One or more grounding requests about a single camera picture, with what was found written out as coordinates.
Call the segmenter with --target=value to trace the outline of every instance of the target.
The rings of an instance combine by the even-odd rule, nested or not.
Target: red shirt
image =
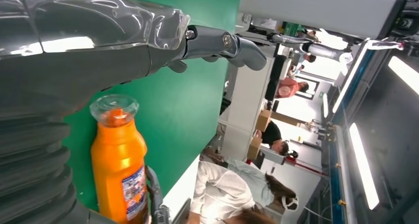
[[[285,78],[279,82],[275,98],[288,98],[299,90],[298,82],[292,78]]]

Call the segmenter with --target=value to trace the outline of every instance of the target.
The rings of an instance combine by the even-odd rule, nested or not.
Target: black shirt
[[[282,139],[281,132],[274,122],[269,122],[265,132],[262,132],[262,143],[272,146],[273,142]]]

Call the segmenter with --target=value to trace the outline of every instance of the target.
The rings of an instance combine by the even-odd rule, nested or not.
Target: window
[[[295,93],[295,95],[312,100],[314,98],[314,95],[316,94],[316,90],[319,87],[320,82],[310,80],[310,79],[307,79],[307,78],[303,78],[303,77],[300,77],[300,76],[296,76],[295,79],[296,79],[297,82],[307,82],[308,83],[308,90],[306,92],[297,91],[297,93]]]

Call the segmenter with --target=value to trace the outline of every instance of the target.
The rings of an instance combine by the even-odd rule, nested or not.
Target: screw
[[[226,47],[231,46],[231,35],[229,33],[223,35],[223,44]]]
[[[185,32],[186,39],[190,40],[195,38],[195,32],[193,30],[187,30]]]

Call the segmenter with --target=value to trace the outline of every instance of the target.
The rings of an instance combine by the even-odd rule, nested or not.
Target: cardboard box
[[[270,121],[271,121],[271,111],[267,109],[262,110],[259,113],[259,117],[257,118],[255,129],[264,132]]]
[[[262,144],[262,139],[254,136],[249,145],[249,150],[248,150],[249,159],[254,160],[257,158],[261,144]]]

